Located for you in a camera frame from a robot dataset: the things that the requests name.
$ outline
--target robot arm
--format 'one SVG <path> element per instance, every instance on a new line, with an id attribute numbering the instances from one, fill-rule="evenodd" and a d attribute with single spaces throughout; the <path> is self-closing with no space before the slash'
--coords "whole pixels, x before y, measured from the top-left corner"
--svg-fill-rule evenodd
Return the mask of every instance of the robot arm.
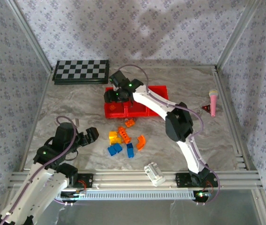
<path id="1" fill-rule="evenodd" d="M 136 101 L 147 106 L 165 120 L 167 136 L 179 145 L 186 158 L 192 183 L 200 187 L 210 171 L 204 166 L 206 162 L 201 158 L 194 138 L 191 138 L 192 143 L 190 143 L 190 136 L 193 133 L 190 113 L 173 107 L 178 105 L 187 108 L 186 104 L 168 101 L 152 91 L 149 95 L 142 82 L 137 79 L 130 81 L 121 71 L 111 75 L 110 82 L 115 89 L 105 93 L 105 102 L 131 101 L 133 103 Z"/>
<path id="2" fill-rule="evenodd" d="M 91 127 L 86 131 L 87 134 L 84 135 L 83 132 L 78 133 L 76 130 L 75 141 L 66 154 L 40 169 L 65 151 L 74 136 L 71 123 L 61 123 L 58 126 L 55 137 L 48 139 L 44 146 L 37 150 L 30 173 L 11 202 L 0 213 L 0 225 L 36 224 L 56 196 L 66 187 L 73 187 L 77 183 L 77 168 L 60 163 L 65 160 L 68 153 L 75 152 L 79 146 L 97 140 L 99 134 L 96 128 Z"/>
<path id="3" fill-rule="evenodd" d="M 170 102 L 170 101 L 162 98 L 161 96 L 159 96 L 158 94 L 156 94 L 154 92 L 152 92 L 152 95 L 154 95 L 156 98 L 164 101 L 165 103 L 168 103 L 169 105 L 175 105 L 175 103 Z M 168 119 L 168 117 L 167 117 L 168 112 L 170 113 L 173 110 L 176 110 L 174 107 L 163 105 L 163 104 L 159 103 L 158 101 L 154 100 L 152 97 L 150 97 L 147 94 L 145 85 L 141 85 L 138 88 L 136 88 L 136 92 L 133 93 L 133 98 L 136 102 L 141 103 L 141 104 L 145 105 L 146 107 L 150 108 L 151 110 L 153 110 L 154 112 L 156 112 L 160 117 L 162 117 L 163 120 Z M 172 135 L 171 134 L 172 131 L 170 129 L 166 128 L 166 132 L 167 132 L 168 136 Z M 197 157 L 195 156 L 195 154 L 191 148 L 191 145 L 190 145 L 189 139 L 188 139 L 189 135 L 185 138 L 184 142 L 179 140 L 179 141 L 176 141 L 176 143 L 179 145 L 183 155 L 185 156 L 185 158 L 187 160 L 188 169 L 190 171 L 192 171 L 193 173 L 199 173 L 200 171 L 202 171 L 204 169 L 204 166 L 198 161 Z M 200 153 L 198 151 L 198 148 L 197 148 L 197 145 L 195 142 L 194 142 L 194 145 L 196 147 L 196 151 L 197 151 L 198 155 L 200 156 Z"/>

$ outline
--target yellow lego brick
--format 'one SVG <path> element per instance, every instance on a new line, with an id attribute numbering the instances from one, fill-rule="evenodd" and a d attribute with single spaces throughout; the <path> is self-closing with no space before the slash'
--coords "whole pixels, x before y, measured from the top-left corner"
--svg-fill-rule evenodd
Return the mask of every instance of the yellow lego brick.
<path id="1" fill-rule="evenodd" d="M 109 132 L 109 139 L 114 139 L 114 138 L 117 138 L 117 131 L 110 131 Z"/>
<path id="2" fill-rule="evenodd" d="M 111 144 L 121 144 L 122 143 L 122 139 L 120 137 L 116 137 L 116 138 L 113 138 L 113 139 L 110 139 L 110 145 Z"/>

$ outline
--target pink toy microphone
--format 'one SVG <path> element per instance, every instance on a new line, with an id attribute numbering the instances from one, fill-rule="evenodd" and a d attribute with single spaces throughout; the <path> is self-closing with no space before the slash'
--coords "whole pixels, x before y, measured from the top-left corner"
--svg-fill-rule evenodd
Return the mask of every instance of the pink toy microphone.
<path id="1" fill-rule="evenodd" d="M 210 108 L 211 108 L 211 116 L 215 117 L 215 111 L 216 111 L 216 101 L 217 101 L 217 96 L 218 96 L 218 91 L 213 89 L 209 92 L 210 96 Z"/>

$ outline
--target red plastic bin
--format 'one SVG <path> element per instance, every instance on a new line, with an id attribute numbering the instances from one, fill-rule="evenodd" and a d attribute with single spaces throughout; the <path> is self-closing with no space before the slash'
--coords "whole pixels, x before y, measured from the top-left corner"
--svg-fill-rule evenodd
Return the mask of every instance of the red plastic bin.
<path id="1" fill-rule="evenodd" d="M 149 86 L 149 89 L 157 93 L 161 97 L 168 100 L 167 88 L 163 86 Z M 105 103 L 105 116 L 106 118 L 127 118 L 127 117 L 147 117 L 147 116 L 158 116 L 153 110 L 147 108 L 143 104 L 133 102 L 121 103 Z"/>

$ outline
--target chessboard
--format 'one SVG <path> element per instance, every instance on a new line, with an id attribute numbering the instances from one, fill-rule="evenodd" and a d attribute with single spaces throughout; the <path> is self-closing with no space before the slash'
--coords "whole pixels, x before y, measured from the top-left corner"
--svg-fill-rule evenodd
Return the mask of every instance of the chessboard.
<path id="1" fill-rule="evenodd" d="M 60 60 L 57 62 L 54 84 L 108 83 L 109 60 Z"/>

